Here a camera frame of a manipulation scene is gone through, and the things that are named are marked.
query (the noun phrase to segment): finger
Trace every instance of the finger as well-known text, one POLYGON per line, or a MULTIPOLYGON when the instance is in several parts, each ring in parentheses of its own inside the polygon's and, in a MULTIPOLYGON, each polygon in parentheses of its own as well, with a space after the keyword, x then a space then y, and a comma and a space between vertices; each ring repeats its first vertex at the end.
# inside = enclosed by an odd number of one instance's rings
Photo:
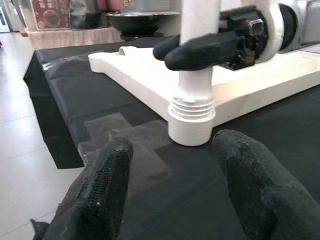
POLYGON ((156 59, 163 61, 165 56, 173 49, 179 46, 180 35, 170 37, 153 48, 153 55, 156 59))
POLYGON ((133 145, 117 137, 70 186, 43 240, 117 239, 127 197, 133 145))
MULTIPOLYGON (((311 197, 302 184, 281 165, 266 146, 238 131, 220 131, 213 138, 213 150, 225 174, 230 199, 248 239, 270 239, 274 229, 280 226, 280 218, 275 214, 277 206, 274 203, 276 201, 278 204, 282 196, 277 196, 273 191, 266 191, 267 189, 282 188, 282 192, 296 189, 303 193, 304 197, 311 197)), ((296 206, 295 203, 289 203, 289 201, 290 198, 287 197, 283 202, 288 206, 290 204, 296 206)), ((299 211, 285 215, 297 216, 299 211)))
POLYGON ((271 240, 320 239, 320 206, 307 191, 269 186, 261 195, 263 203, 276 217, 271 240))
POLYGON ((43 240, 49 224, 42 221, 35 221, 33 219, 31 219, 30 221, 34 230, 34 237, 32 240, 43 240))
POLYGON ((165 65, 173 71, 197 71, 234 59, 238 39, 233 31, 191 39, 170 51, 165 65))

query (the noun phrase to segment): red poster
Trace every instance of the red poster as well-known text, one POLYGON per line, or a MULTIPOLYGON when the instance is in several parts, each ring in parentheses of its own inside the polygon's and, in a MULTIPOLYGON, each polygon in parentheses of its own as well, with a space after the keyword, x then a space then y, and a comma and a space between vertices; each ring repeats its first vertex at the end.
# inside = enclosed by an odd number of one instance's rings
POLYGON ((69 29, 70 0, 33 0, 39 30, 69 29))

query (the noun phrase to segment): black tablecloth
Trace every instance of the black tablecloth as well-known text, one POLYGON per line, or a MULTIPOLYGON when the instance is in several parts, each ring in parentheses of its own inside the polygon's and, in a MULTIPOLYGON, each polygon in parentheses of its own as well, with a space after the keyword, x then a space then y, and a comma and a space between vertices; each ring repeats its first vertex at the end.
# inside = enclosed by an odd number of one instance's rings
MULTIPOLYGON (((171 142, 166 122, 109 77, 91 72, 84 57, 123 45, 152 47, 160 40, 36 51, 24 80, 43 138, 58 168, 81 167, 78 151, 90 161, 114 136, 134 141, 121 239, 245 239, 211 143, 171 142), (53 64, 44 71, 46 63, 53 64)), ((233 129, 261 141, 319 202, 319 119, 316 86, 216 127, 213 134, 233 129)))

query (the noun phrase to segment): worn glove fabric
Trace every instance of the worn glove fabric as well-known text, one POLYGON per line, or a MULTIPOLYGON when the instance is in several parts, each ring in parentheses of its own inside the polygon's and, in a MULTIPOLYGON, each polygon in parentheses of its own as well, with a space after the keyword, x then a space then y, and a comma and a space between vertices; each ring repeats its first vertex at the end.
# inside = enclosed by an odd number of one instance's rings
POLYGON ((34 240, 116 240, 128 191, 132 144, 122 137, 103 148, 70 186, 52 222, 32 221, 34 240))
POLYGON ((213 150, 249 240, 320 239, 319 204, 267 147, 223 130, 213 150))

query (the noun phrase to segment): gray tape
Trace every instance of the gray tape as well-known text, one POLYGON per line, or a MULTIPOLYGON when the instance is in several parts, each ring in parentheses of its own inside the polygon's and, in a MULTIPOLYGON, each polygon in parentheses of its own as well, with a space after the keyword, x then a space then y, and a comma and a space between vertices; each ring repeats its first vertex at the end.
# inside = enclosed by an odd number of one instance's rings
POLYGON ((131 126, 120 113, 115 113, 84 124, 91 136, 91 141, 82 142, 78 146, 85 162, 94 161, 99 149, 115 137, 121 136, 133 143, 129 198, 172 176, 170 168, 155 152, 156 149, 172 143, 165 121, 155 120, 131 126))

